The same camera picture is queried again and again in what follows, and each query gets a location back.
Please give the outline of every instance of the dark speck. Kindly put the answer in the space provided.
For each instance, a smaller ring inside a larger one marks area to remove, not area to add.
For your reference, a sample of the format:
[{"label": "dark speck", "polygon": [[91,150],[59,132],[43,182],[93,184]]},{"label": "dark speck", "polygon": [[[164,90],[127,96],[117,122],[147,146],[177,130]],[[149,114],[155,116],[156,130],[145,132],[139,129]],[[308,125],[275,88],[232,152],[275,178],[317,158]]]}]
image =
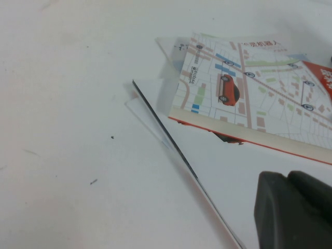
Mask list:
[{"label": "dark speck", "polygon": [[96,181],[98,181],[98,179],[96,179],[93,182],[91,182],[90,185],[94,184]]}]

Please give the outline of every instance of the booklet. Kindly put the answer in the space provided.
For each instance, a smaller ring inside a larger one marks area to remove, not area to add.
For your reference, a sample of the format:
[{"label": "booklet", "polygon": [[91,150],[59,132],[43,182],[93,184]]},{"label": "booklet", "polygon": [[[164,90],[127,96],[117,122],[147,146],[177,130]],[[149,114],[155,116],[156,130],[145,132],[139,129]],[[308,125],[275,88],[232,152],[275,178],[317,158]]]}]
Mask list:
[{"label": "booklet", "polygon": [[169,117],[332,164],[332,70],[193,34]]}]

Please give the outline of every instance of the black object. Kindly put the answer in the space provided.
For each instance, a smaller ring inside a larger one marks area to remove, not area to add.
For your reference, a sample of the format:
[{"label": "black object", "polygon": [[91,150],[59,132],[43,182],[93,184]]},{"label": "black object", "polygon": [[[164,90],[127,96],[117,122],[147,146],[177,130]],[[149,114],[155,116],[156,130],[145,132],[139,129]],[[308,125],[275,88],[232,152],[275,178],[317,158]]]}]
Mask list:
[{"label": "black object", "polygon": [[332,248],[332,188],[306,173],[261,172],[254,216],[261,249]]}]

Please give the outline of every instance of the white table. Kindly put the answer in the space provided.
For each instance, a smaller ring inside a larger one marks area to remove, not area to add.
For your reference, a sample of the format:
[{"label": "white table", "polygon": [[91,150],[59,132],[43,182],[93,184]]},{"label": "white table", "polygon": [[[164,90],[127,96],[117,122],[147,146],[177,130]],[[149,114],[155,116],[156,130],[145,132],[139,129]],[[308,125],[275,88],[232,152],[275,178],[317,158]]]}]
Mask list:
[{"label": "white table", "polygon": [[328,65],[331,10],[285,0],[2,0],[0,247],[231,247],[190,177],[125,107],[127,86],[166,76],[155,37],[192,30],[288,26],[300,50]]}]

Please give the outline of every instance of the map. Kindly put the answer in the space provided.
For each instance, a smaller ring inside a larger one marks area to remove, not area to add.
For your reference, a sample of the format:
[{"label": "map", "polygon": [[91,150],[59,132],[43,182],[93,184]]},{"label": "map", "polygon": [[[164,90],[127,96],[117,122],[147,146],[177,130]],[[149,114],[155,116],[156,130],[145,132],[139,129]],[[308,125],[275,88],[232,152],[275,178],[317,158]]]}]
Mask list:
[{"label": "map", "polygon": [[173,106],[332,149],[332,101],[326,87],[306,62],[257,48],[265,45],[194,34]]}]

